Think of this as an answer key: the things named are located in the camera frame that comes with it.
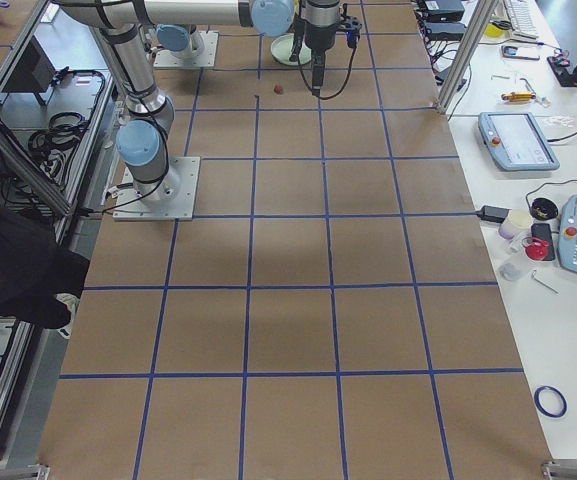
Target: white mounting plate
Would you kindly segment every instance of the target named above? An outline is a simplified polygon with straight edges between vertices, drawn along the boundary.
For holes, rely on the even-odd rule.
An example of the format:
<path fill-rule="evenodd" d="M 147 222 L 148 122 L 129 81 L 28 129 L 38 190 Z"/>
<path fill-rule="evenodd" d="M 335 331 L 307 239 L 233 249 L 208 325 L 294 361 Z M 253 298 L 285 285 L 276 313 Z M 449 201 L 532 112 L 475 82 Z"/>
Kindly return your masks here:
<path fill-rule="evenodd" d="M 146 220 L 192 220 L 195 209 L 195 195 L 197 180 L 199 179 L 199 157 L 170 157 L 170 168 L 177 171 L 181 178 L 179 192 L 170 200 L 155 204 L 135 202 L 113 210 L 113 218 L 118 221 L 146 221 Z M 132 175 L 128 168 L 124 172 L 122 183 L 132 183 Z M 117 196 L 117 205 L 135 200 L 137 194 L 134 189 L 120 190 Z"/>
<path fill-rule="evenodd" d="M 199 32 L 204 41 L 204 51 L 196 57 L 177 58 L 169 50 L 157 52 L 155 57 L 155 68 L 160 69 L 193 69 L 193 68 L 213 68 L 215 57 L 217 56 L 217 40 L 219 32 Z"/>

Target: plastic cup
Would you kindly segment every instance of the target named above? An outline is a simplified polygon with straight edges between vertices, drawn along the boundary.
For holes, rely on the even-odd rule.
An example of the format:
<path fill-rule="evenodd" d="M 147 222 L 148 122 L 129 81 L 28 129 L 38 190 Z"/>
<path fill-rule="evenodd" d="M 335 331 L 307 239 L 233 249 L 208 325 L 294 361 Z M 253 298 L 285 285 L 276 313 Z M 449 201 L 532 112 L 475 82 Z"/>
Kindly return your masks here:
<path fill-rule="evenodd" d="M 510 210 L 508 216 L 499 226 L 499 235 L 506 240 L 512 240 L 517 235 L 525 232 L 532 225 L 533 218 L 525 210 Z"/>

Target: white keyboard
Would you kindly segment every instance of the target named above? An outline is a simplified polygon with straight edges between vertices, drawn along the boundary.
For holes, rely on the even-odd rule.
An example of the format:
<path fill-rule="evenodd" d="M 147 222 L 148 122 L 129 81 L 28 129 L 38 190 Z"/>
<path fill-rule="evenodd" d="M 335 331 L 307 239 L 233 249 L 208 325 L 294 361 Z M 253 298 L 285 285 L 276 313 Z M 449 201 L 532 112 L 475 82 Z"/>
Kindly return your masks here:
<path fill-rule="evenodd" d="M 530 17 L 530 5 L 525 0 L 504 0 L 506 14 L 512 25 L 513 37 L 535 40 L 539 32 Z"/>

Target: blue ring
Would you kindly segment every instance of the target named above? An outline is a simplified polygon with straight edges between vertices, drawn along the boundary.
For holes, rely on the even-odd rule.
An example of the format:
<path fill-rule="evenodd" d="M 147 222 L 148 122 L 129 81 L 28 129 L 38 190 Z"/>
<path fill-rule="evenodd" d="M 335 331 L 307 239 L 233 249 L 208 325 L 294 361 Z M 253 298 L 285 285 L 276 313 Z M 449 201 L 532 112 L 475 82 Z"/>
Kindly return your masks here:
<path fill-rule="evenodd" d="M 541 392 L 544 392 L 544 391 L 553 392 L 557 397 L 559 397 L 559 400 L 561 400 L 561 404 L 562 404 L 560 411 L 558 411 L 556 413 L 552 413 L 543 407 L 539 397 L 541 396 Z M 537 410 L 539 410 L 541 413 L 543 413 L 547 417 L 561 418 L 568 411 L 568 402 L 566 402 L 566 398 L 564 397 L 563 393 L 561 393 L 555 387 L 551 387 L 549 385 L 544 385 L 543 387 L 539 387 L 537 390 L 535 390 L 535 395 L 533 398 L 535 399 L 535 405 L 537 406 Z"/>

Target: yellow tool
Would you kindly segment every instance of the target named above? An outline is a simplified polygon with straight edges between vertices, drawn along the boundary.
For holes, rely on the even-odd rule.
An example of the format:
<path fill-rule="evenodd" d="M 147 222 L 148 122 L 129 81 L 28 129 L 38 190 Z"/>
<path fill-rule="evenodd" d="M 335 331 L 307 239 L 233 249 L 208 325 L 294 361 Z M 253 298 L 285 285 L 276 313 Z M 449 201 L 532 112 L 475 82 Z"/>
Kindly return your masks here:
<path fill-rule="evenodd" d="M 505 102 L 528 102 L 536 96 L 534 92 L 510 92 L 502 93 L 501 99 Z"/>

